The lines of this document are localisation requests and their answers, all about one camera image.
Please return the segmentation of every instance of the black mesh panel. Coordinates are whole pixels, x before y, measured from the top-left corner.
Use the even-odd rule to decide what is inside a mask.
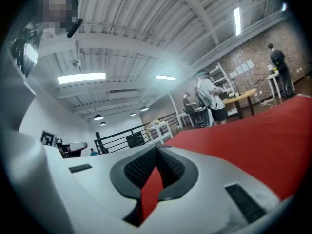
[[[156,153],[156,165],[161,175],[163,188],[177,182],[184,174],[185,167],[177,159],[158,149]]]
[[[155,163],[156,152],[153,149],[127,164],[124,170],[125,175],[132,183],[142,189],[151,175]]]

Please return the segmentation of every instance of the black railing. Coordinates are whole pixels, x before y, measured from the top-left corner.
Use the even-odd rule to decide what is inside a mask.
[[[175,113],[158,118],[158,120],[168,122],[169,127],[173,125],[178,125]],[[145,129],[145,126],[147,126],[148,124],[150,124],[150,122],[131,129],[127,129],[114,135],[94,140],[98,153],[113,153],[121,149],[145,145],[146,143],[151,141],[148,133],[146,132],[147,130]],[[166,128],[166,126],[163,126],[160,128],[160,132],[161,134],[165,134],[166,132],[168,132],[168,129]],[[153,139],[158,138],[156,129],[151,130],[150,134]]]

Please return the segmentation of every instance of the wooden table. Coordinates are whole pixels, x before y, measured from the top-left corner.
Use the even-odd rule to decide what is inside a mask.
[[[232,99],[224,100],[223,104],[226,105],[226,104],[230,104],[230,103],[235,103],[235,106],[237,108],[238,117],[240,119],[243,119],[244,118],[243,117],[243,112],[242,112],[242,109],[240,108],[239,101],[242,100],[242,99],[247,98],[248,104],[249,104],[249,107],[250,107],[250,111],[251,111],[252,115],[254,115],[254,107],[253,107],[252,101],[250,100],[250,96],[255,94],[256,91],[257,90],[255,88],[252,88],[250,90],[247,90],[247,91],[243,92],[240,96],[234,97]]]

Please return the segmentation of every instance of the red surface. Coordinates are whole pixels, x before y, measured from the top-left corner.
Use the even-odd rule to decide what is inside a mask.
[[[155,167],[142,189],[141,200],[143,208],[143,219],[146,219],[156,207],[158,202],[158,194],[160,191],[162,191],[162,189],[161,176]]]
[[[253,117],[182,131],[167,145],[225,159],[270,187],[281,200],[294,194],[312,150],[312,98],[294,98]],[[146,218],[157,204],[161,178],[154,170],[142,190]]]

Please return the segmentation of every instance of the man in black shirt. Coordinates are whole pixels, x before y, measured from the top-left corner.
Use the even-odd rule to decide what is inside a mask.
[[[196,105],[196,103],[190,103],[188,100],[188,97],[190,94],[188,92],[185,92],[183,95],[183,105],[184,105],[184,112],[186,112],[192,119],[193,124],[195,124],[197,119],[197,112],[193,109],[193,105]]]
[[[271,50],[271,55],[270,55],[271,61],[279,72],[279,76],[280,76],[281,83],[282,83],[282,89],[283,89],[282,96],[284,98],[293,97],[294,93],[293,93],[292,79],[291,79],[291,74],[289,72],[289,69],[285,63],[285,55],[282,51],[278,49],[274,49],[272,43],[269,43],[268,47]]]

